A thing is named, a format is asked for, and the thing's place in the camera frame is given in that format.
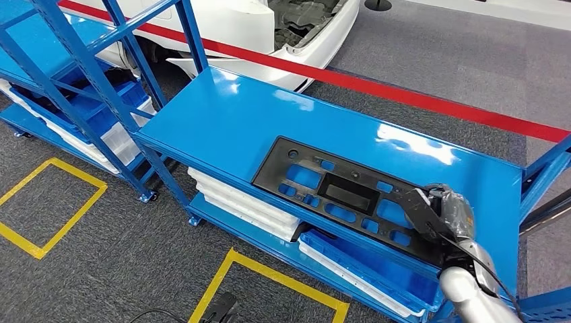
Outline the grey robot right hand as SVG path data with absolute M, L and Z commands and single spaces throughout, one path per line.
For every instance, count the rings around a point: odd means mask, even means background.
M 428 199 L 436 214 L 431 228 L 461 246 L 475 239 L 474 214 L 469 201 L 447 184 L 429 184 Z

